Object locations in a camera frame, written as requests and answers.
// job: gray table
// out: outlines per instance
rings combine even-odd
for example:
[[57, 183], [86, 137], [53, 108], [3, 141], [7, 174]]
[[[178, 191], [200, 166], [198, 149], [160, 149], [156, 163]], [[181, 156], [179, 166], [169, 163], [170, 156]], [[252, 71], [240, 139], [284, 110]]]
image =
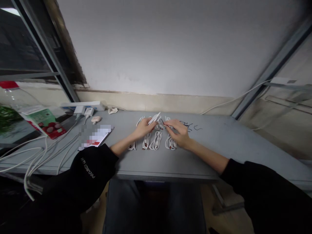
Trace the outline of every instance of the gray table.
[[[111, 146], [130, 134], [135, 129], [135, 125], [141, 116], [149, 117], [154, 114], [156, 112], [118, 111], [109, 115], [106, 111], [101, 111], [95, 115], [102, 117], [98, 125], [111, 124], [115, 126], [115, 129], [105, 140], [105, 143]], [[242, 163], [244, 161], [252, 161], [266, 165], [301, 189], [311, 190], [312, 188], [312, 170], [310, 168], [229, 116], [164, 112], [161, 113], [161, 116], [162, 119], [164, 119], [164, 116], [171, 119], [177, 118], [189, 124], [193, 123], [193, 126], [198, 125], [197, 128], [203, 128], [196, 131], [191, 127], [190, 137], [227, 158], [233, 158]], [[53, 152], [63, 148], [73, 136], [81, 132], [82, 127], [80, 124], [83, 121], [84, 119], [79, 121], [79, 124], [72, 129], [66, 138], [57, 144]], [[70, 118], [65, 121], [64, 126], [69, 128], [72, 124], [73, 119]], [[91, 128], [92, 123], [90, 119], [88, 119], [86, 125], [86, 127]], [[166, 130], [163, 131], [162, 137], [161, 145], [157, 151], [142, 150], [143, 140], [138, 141], [137, 150], [126, 151], [116, 165], [116, 177], [138, 180], [191, 180], [205, 182], [218, 179], [217, 173], [192, 153], [181, 148], [177, 150], [166, 149], [164, 146], [167, 138]], [[20, 150], [38, 146], [44, 147], [43, 139], [31, 142]], [[71, 149], [61, 171], [69, 169], [73, 158], [78, 152], [77, 147]], [[55, 175], [59, 162], [66, 151], [67, 149], [47, 162], [37, 173]], [[12, 157], [0, 163], [0, 167], [11, 167], [32, 154], [33, 152], [29, 151]], [[14, 168], [10, 172], [25, 173], [28, 165], [29, 163]]]

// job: power strip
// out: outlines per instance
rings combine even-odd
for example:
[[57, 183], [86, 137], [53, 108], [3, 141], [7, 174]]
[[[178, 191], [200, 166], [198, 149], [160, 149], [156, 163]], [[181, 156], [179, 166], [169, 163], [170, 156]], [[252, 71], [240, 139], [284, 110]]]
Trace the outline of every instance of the power strip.
[[60, 107], [63, 110], [73, 110], [73, 111], [75, 111], [77, 106], [84, 106], [85, 108], [94, 108], [94, 110], [96, 110], [96, 111], [103, 111], [103, 110], [105, 110], [105, 106], [100, 101], [73, 102], [73, 103], [63, 102]]

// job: left hand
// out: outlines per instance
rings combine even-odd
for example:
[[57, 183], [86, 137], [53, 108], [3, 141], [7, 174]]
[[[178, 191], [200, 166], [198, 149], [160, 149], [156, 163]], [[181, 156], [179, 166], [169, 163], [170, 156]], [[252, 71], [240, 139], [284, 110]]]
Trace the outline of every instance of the left hand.
[[151, 119], [151, 117], [142, 119], [135, 131], [131, 134], [135, 140], [141, 139], [153, 131], [153, 128], [158, 124], [158, 122], [152, 122], [150, 125], [148, 125]]

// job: charger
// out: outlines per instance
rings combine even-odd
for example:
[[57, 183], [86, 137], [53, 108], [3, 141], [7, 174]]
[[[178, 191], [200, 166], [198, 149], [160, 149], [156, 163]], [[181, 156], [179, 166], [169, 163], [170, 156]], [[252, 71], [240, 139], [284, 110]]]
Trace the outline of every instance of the charger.
[[85, 106], [77, 106], [74, 111], [75, 115], [78, 115], [78, 114], [82, 115], [84, 113], [85, 113]]
[[90, 116], [92, 116], [93, 115], [93, 112], [94, 112], [94, 108], [87, 108], [86, 110], [85, 110], [85, 112], [84, 112], [84, 116], [86, 117], [86, 118], [89, 118]]

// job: black sweatshirt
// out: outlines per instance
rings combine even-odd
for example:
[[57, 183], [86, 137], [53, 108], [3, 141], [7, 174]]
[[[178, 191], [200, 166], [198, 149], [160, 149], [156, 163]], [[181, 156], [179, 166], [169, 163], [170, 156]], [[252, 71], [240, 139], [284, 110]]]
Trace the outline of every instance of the black sweatshirt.
[[[80, 151], [71, 168], [7, 225], [10, 233], [81, 233], [80, 214], [100, 197], [118, 157], [104, 144]], [[255, 233], [312, 233], [312, 199], [270, 168], [230, 159], [221, 179], [245, 199]]]

